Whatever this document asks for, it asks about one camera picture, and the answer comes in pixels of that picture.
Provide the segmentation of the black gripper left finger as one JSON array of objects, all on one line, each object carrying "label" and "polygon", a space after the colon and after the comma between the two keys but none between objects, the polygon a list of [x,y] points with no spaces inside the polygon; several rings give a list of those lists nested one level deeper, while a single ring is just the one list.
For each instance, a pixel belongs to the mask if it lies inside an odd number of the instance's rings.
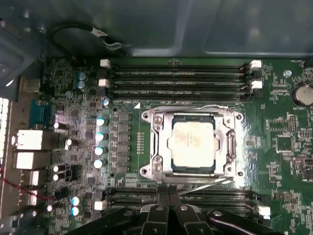
[{"label": "black gripper left finger", "polygon": [[76,228],[68,235],[166,235],[169,220],[169,187],[158,186],[157,203],[144,205],[141,212],[120,208]]}]

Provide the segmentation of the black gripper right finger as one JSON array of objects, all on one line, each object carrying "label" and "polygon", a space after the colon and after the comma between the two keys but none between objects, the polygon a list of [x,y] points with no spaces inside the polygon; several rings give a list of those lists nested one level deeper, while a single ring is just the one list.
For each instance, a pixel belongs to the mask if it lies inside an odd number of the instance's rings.
[{"label": "black gripper right finger", "polygon": [[276,235],[277,231],[252,220],[222,210],[210,210],[206,216],[190,205],[182,204],[177,188],[169,186],[169,202],[187,235]]}]

